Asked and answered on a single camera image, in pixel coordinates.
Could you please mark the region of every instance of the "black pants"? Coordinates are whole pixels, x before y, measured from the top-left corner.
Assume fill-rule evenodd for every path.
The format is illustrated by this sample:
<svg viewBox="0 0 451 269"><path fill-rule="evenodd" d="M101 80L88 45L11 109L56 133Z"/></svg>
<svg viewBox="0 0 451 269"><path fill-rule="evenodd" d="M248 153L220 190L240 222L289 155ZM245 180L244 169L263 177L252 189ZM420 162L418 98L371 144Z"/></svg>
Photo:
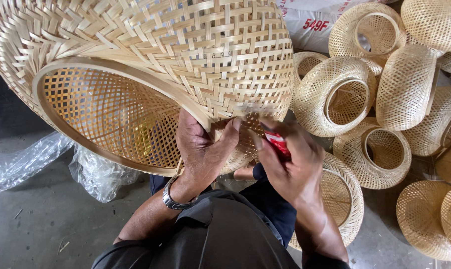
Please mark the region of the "black pants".
<svg viewBox="0 0 451 269"><path fill-rule="evenodd" d="M270 219L282 236L285 247L287 247L295 230L297 211L270 185L262 164L255 165L253 175L257 182L243 189L240 194ZM151 194L154 195L164 188L169 179L163 176L150 175ZM202 193L211 190L212 188L208 186Z"/></svg>

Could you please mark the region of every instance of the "red lighter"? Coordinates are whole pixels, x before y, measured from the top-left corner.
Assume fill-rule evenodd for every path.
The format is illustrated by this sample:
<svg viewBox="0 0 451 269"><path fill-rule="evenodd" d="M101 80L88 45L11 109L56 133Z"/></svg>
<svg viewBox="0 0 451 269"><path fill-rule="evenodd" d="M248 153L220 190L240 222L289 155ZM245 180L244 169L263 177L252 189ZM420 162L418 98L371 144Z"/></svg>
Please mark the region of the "red lighter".
<svg viewBox="0 0 451 269"><path fill-rule="evenodd" d="M265 124L260 123L262 128L264 128L265 138L272 144L275 149L277 156L279 156L280 161L290 161L292 159L290 151L288 151L287 143L285 139L279 134L274 132L272 129L267 127Z"/></svg>

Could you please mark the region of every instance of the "person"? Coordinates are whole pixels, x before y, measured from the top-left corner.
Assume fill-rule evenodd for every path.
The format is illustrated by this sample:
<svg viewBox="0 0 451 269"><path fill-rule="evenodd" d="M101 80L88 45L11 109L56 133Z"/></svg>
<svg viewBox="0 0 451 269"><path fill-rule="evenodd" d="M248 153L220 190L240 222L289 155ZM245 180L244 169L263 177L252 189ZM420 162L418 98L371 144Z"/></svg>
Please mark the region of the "person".
<svg viewBox="0 0 451 269"><path fill-rule="evenodd" d="M349 269L322 200L324 149L298 124L261 121L285 138L291 161L281 162L267 140L252 134L260 160L252 170L257 182L240 193L212 190L238 144L241 120L230 120L213 143L182 109L176 141L183 173L173 180L151 176L152 197L92 268L298 268L286 250L295 230L303 268Z"/></svg>

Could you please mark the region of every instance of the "forearm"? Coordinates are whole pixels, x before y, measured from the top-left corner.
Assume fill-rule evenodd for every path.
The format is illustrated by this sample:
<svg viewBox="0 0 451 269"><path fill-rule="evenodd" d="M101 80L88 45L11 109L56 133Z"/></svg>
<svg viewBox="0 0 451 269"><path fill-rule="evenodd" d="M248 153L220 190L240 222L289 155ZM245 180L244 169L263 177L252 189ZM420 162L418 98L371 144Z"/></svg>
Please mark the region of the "forearm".
<svg viewBox="0 0 451 269"><path fill-rule="evenodd" d="M348 262L340 231L321 197L314 202L304 202L297 206L295 230L303 250L303 263L313 252Z"/></svg>
<svg viewBox="0 0 451 269"><path fill-rule="evenodd" d="M171 186L171 198L179 203L187 203L201 191L194 186L193 176L186 171ZM181 210L166 207L163 189L144 202L129 219L114 243L124 240L155 238L169 232Z"/></svg>

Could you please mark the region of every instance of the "black shirt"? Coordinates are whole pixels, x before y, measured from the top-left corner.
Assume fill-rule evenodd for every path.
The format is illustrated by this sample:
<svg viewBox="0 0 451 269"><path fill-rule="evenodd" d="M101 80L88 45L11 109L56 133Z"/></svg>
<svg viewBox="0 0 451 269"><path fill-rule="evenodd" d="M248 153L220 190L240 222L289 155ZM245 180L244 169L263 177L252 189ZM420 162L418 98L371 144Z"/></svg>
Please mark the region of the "black shirt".
<svg viewBox="0 0 451 269"><path fill-rule="evenodd" d="M127 240L101 254L93 269L298 268L270 220L242 195L202 194L179 214L162 242ZM349 269L340 260L314 254L304 268Z"/></svg>

